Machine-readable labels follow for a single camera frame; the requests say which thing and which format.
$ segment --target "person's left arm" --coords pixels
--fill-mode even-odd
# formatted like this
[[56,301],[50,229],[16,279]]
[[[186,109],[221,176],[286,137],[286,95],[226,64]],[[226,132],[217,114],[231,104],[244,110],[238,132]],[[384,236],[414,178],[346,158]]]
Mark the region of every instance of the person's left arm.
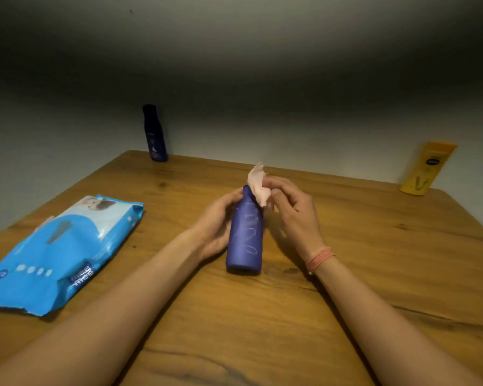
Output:
[[241,199],[239,189],[214,201],[122,283],[1,364],[0,385],[110,385],[173,293],[200,261],[225,248],[229,210]]

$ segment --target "bottle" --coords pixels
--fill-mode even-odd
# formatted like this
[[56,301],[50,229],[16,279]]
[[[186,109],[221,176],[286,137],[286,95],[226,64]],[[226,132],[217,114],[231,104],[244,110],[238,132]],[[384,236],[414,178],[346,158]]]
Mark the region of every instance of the bottle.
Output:
[[161,123],[159,123],[155,105],[145,104],[143,106],[143,115],[145,116],[145,135],[147,136],[150,158],[159,162],[168,161],[163,129],[161,128]]
[[400,188],[401,192],[411,195],[424,195],[457,146],[457,143],[452,142],[428,142],[424,146],[412,173]]
[[227,258],[228,272],[257,275],[261,272],[263,255],[263,210],[248,185],[233,215]]

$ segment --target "wood grain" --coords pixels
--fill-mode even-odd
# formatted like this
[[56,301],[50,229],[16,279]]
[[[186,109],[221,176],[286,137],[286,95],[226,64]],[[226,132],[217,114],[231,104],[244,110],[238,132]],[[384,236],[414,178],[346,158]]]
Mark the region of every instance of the wood grain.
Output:
[[[0,233],[0,259],[85,195],[145,203],[113,260],[60,312],[0,311],[0,362],[82,309],[186,229],[251,165],[128,151]],[[446,193],[267,168],[314,199],[338,257],[429,337],[483,376],[483,226]],[[372,375],[336,309],[280,228],[265,218],[263,271],[231,275],[225,255],[200,269],[141,345],[122,384],[364,385]]]

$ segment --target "dark blue bottle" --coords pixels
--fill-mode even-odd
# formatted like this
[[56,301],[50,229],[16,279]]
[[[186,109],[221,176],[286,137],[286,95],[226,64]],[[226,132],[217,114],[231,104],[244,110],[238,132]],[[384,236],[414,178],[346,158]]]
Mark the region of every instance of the dark blue bottle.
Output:
[[263,255],[263,210],[248,185],[243,187],[243,199],[236,206],[229,233],[227,259],[229,272],[258,274]]
[[143,106],[143,115],[145,116],[145,135],[147,136],[150,158],[154,161],[168,161],[165,137],[163,136],[163,129],[161,128],[161,123],[159,123],[155,105],[145,104]]

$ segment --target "bracelet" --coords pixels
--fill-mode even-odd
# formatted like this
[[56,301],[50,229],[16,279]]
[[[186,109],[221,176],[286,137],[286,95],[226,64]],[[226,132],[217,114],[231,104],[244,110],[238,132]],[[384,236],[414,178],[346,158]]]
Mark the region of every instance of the bracelet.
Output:
[[306,264],[306,268],[308,269],[308,273],[310,275],[313,275],[315,270],[327,259],[329,259],[331,256],[334,256],[335,254],[331,250],[330,246],[325,247],[322,249],[320,252],[318,252],[314,258],[309,260]]

